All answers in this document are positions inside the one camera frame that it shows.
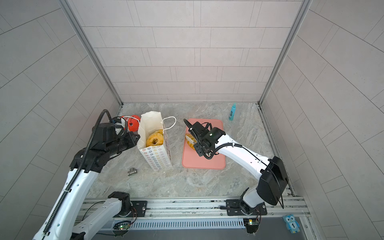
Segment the small ridged bread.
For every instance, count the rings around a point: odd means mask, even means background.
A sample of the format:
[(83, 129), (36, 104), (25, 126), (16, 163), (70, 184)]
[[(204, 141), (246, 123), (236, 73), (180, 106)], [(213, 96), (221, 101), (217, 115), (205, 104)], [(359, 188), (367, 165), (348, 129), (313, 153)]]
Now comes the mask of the small ridged bread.
[(187, 141), (188, 146), (189, 146), (191, 149), (195, 150), (194, 145), (197, 143), (197, 140), (196, 140), (191, 134), (189, 134), (189, 133), (187, 133), (187, 134), (185, 135), (185, 138), (186, 138), (186, 141)]

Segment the braided ring bread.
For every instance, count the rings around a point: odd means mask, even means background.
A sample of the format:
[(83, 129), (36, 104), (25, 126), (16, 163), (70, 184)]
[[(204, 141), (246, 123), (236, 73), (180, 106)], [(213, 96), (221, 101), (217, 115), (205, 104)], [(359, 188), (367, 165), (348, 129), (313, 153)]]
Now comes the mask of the braided ring bread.
[(146, 140), (146, 146), (161, 146), (164, 143), (164, 133), (163, 131), (156, 131), (152, 133)]

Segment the white paper bag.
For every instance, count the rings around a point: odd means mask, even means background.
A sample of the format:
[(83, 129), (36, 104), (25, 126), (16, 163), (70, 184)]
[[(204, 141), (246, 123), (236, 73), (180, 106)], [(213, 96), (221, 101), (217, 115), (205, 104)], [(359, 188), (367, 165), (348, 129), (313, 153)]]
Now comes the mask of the white paper bag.
[[(150, 111), (142, 115), (138, 134), (138, 150), (154, 171), (172, 167), (168, 131), (173, 128), (177, 120), (174, 116), (163, 118), (160, 112)], [(164, 143), (161, 146), (146, 146), (147, 138), (156, 131), (163, 131)]]

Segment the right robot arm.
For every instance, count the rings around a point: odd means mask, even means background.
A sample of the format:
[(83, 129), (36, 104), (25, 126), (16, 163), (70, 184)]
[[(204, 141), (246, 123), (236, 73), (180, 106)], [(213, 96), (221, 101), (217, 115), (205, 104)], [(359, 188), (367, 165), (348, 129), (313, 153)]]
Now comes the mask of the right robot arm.
[(284, 207), (283, 192), (289, 184), (288, 174), (283, 161), (274, 156), (272, 159), (261, 156), (245, 146), (237, 143), (223, 130), (212, 127), (210, 123), (195, 122), (191, 124), (184, 119), (188, 132), (196, 139), (195, 151), (199, 157), (211, 160), (215, 155), (224, 155), (249, 171), (257, 180), (258, 185), (246, 189), (235, 211), (244, 215), (252, 215), (263, 203)]

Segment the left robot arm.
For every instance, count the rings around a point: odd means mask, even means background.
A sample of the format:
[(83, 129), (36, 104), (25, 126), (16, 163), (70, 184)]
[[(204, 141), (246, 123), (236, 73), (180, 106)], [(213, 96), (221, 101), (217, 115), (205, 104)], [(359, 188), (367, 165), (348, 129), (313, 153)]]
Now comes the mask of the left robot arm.
[(130, 132), (123, 117), (112, 118), (103, 110), (87, 146), (76, 153), (70, 164), (65, 185), (45, 223), (35, 234), (35, 240), (90, 240), (114, 216), (133, 213), (130, 195), (113, 192), (95, 212), (75, 221), (83, 202), (103, 167), (122, 152), (135, 147), (140, 136)]

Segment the pink tray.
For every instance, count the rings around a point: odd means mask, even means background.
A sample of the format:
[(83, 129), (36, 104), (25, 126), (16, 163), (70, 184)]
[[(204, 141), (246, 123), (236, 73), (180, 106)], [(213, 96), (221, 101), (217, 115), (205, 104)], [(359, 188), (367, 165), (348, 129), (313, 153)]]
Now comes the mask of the pink tray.
[[(217, 127), (221, 130), (224, 129), (223, 122), (216, 119), (188, 119), (193, 125), (195, 122), (199, 122), (202, 125), (205, 122), (211, 123), (213, 127)], [(182, 166), (189, 169), (208, 169), (208, 170), (222, 170), (226, 167), (226, 157), (222, 154), (214, 156), (211, 160), (207, 160), (204, 157), (199, 157), (197, 152), (192, 149), (185, 139)]]

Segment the red shark plush toy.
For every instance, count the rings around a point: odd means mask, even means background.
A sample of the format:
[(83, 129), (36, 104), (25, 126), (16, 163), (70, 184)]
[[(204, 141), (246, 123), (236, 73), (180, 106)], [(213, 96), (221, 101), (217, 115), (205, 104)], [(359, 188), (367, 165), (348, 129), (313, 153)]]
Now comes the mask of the red shark plush toy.
[(140, 126), (140, 120), (141, 118), (139, 116), (133, 115), (133, 116), (123, 116), (123, 118), (127, 122), (128, 130), (130, 132), (137, 132)]

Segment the small metal fitting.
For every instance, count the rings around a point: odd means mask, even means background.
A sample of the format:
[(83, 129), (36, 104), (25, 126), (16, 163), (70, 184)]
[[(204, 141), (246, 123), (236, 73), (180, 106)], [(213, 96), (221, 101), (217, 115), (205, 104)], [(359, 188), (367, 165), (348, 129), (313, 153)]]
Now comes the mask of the small metal fitting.
[(136, 168), (130, 168), (130, 170), (127, 172), (127, 175), (131, 176), (137, 173), (138, 173), (138, 170)]

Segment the teal bottle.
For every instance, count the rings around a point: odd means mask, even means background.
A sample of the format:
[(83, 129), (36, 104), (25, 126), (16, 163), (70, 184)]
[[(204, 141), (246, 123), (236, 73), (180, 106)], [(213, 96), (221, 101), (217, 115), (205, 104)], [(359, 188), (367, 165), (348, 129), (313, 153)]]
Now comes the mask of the teal bottle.
[(230, 111), (230, 115), (229, 115), (229, 120), (230, 120), (230, 121), (233, 121), (233, 120), (234, 120), (235, 113), (236, 113), (236, 108), (237, 108), (237, 104), (234, 103), (234, 104), (232, 105), (232, 108), (231, 108), (231, 111)]

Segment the blue owl number tag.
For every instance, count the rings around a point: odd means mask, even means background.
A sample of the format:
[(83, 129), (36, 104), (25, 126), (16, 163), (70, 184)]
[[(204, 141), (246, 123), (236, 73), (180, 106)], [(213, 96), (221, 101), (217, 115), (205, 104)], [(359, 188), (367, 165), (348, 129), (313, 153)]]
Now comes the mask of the blue owl number tag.
[(300, 225), (296, 221), (294, 215), (283, 216), (283, 220), (286, 223), (286, 227), (291, 232), (291, 234), (296, 234), (300, 232)]

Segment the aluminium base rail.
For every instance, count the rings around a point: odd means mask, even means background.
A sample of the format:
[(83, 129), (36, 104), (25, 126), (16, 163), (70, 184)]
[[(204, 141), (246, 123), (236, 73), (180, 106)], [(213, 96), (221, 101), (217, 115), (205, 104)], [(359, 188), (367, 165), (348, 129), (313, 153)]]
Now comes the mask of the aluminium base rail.
[[(85, 199), (75, 221), (79, 224), (103, 205), (106, 199)], [(294, 197), (290, 189), (283, 193), (284, 207), (263, 203), (252, 215), (244, 215), (232, 207), (238, 197), (207, 198), (133, 198), (133, 213), (114, 216), (98, 233), (123, 236), (135, 230), (187, 230), (187, 229), (245, 229), (252, 234), (269, 220), (277, 220), (288, 230), (283, 216), (294, 215), (307, 232), (310, 211), (302, 197)]]

